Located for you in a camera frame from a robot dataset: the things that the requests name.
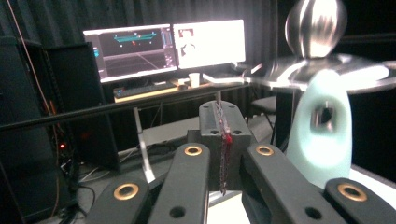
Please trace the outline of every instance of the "mounting hole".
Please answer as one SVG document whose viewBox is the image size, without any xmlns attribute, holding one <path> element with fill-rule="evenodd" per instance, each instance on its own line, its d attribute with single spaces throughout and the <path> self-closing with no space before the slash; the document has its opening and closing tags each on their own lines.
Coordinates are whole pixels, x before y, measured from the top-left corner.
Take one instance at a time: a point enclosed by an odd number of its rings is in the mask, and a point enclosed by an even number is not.
<svg viewBox="0 0 396 224">
<path fill-rule="evenodd" d="M 136 184 L 123 184 L 118 186 L 114 190 L 114 198 L 120 200 L 120 201 L 125 201 L 132 199 L 137 192 L 139 191 L 139 187 Z"/>
<path fill-rule="evenodd" d="M 313 219 L 316 219 L 316 220 L 321 219 L 321 213 L 316 208 L 307 207 L 307 208 L 305 208 L 305 212 L 309 217 L 312 217 Z"/>
<path fill-rule="evenodd" d="M 342 195 L 344 195 L 344 197 L 355 202 L 364 202 L 367 200 L 366 193 L 364 193 L 363 190 L 351 184 L 338 185 L 338 191 Z"/>
<path fill-rule="evenodd" d="M 271 156 L 274 154 L 274 151 L 270 147 L 265 146 L 256 147 L 256 151 L 263 156 Z"/>
<path fill-rule="evenodd" d="M 171 217 L 174 217 L 174 218 L 184 217 L 184 215 L 186 215 L 186 209 L 184 209 L 184 207 L 180 207 L 180 206 L 174 207 L 169 212 L 169 215 L 171 215 Z"/>
<path fill-rule="evenodd" d="M 187 147 L 184 149 L 184 153 L 189 156 L 198 156 L 202 153 L 202 149 L 200 147 Z"/>
</svg>

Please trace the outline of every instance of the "floor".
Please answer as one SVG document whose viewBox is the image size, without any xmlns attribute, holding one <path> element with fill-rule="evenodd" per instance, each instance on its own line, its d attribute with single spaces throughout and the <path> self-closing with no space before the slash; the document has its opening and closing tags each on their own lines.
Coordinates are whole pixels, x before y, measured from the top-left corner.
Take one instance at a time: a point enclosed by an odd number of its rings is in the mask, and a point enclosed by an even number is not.
<svg viewBox="0 0 396 224">
<path fill-rule="evenodd" d="M 266 120 L 265 116 L 259 115 L 255 116 L 254 119 L 250 119 L 248 127 L 253 132 L 258 142 L 270 142 L 272 129 L 269 126 L 269 123 Z M 199 119 L 194 118 L 158 128 L 145 130 L 144 135 L 147 139 L 148 145 L 162 144 L 166 139 L 178 139 L 179 137 L 185 135 L 185 133 L 187 133 L 187 130 L 198 129 Z M 130 157 L 136 151 L 137 149 L 131 148 L 129 150 L 119 153 L 121 161 L 121 172 L 123 175 L 129 175 L 134 177 L 137 176 L 144 179 L 144 174 L 142 170 L 139 169 L 139 167 L 141 166 L 140 161 L 133 160 Z M 167 172 L 172 162 L 171 160 L 161 160 L 161 162 L 155 162 L 157 160 L 156 156 L 150 156 L 150 159 L 154 160 L 151 165 L 156 176 L 160 176 Z M 94 199 L 90 189 L 80 188 L 78 190 L 78 205 L 81 207 L 81 209 L 89 213 L 93 204 L 93 200 L 97 200 L 105 187 L 118 175 L 119 174 L 117 174 L 116 172 L 101 170 L 100 168 L 91 166 L 89 164 L 81 165 L 79 183 L 82 186 L 93 189 L 95 193 Z M 58 217 L 52 217 L 46 220 L 42 220 L 38 222 L 38 224 L 55 224 L 60 223 L 60 221 L 61 220 Z M 83 214 L 78 213 L 71 223 L 85 223 Z M 224 198 L 220 197 L 219 192 L 211 192 L 209 195 L 207 223 L 249 223 L 248 217 L 241 202 L 240 192 L 228 192 L 228 194 Z"/>
</svg>

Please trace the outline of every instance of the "light blue mount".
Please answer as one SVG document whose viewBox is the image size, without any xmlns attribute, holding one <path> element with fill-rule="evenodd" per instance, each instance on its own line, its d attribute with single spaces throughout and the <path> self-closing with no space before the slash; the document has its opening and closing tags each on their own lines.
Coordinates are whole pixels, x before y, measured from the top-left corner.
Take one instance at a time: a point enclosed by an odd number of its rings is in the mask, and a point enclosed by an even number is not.
<svg viewBox="0 0 396 224">
<path fill-rule="evenodd" d="M 331 119 L 312 118 L 332 108 Z M 333 70 L 318 72 L 302 96 L 291 126 L 287 158 L 312 184 L 324 189 L 336 177 L 349 178 L 352 159 L 352 116 L 347 90 Z"/>
</svg>

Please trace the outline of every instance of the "black curtain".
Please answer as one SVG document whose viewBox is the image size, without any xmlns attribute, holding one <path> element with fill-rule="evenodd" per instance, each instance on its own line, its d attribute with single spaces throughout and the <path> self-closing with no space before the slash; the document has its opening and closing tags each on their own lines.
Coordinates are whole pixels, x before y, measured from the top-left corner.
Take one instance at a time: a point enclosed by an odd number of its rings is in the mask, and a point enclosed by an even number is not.
<svg viewBox="0 0 396 224">
<path fill-rule="evenodd" d="M 84 42 L 84 30 L 243 19 L 247 63 L 276 56 L 276 0 L 2 0 L 0 35 L 18 36 L 8 2 L 23 37 L 45 48 Z"/>
</svg>

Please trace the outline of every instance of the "gray floor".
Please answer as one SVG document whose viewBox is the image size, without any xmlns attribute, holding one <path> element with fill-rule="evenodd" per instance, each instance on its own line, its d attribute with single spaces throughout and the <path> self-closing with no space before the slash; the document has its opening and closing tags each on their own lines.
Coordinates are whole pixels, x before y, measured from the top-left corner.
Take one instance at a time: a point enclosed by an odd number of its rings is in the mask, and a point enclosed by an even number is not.
<svg viewBox="0 0 396 224">
<path fill-rule="evenodd" d="M 185 129 L 182 124 L 179 125 L 180 129 Z M 271 139 L 272 129 L 265 118 L 265 116 L 255 116 L 253 119 L 249 120 L 249 129 L 253 132 L 256 140 L 262 143 L 269 143 Z M 140 167 L 140 161 L 129 160 L 129 153 L 133 153 L 134 149 L 130 151 L 125 151 L 120 154 L 121 160 L 121 173 L 123 175 L 129 175 L 133 177 L 139 177 L 145 179 L 144 174 Z M 152 169 L 156 176 L 166 173 L 171 165 L 171 160 L 153 162 Z M 80 184 L 88 186 L 95 191 L 96 200 L 104 190 L 104 188 L 112 181 L 114 181 L 120 174 L 116 172 L 109 172 L 107 170 L 101 170 L 97 167 L 90 165 L 82 165 L 80 167 Z M 86 212 L 89 212 L 92 206 L 93 195 L 88 189 L 78 190 L 78 204 Z M 54 224 L 59 223 L 61 220 L 58 217 L 52 217 L 46 220 L 38 222 L 39 224 Z M 76 218 L 72 223 L 85 223 L 84 216 L 81 213 L 76 215 Z"/>
</svg>

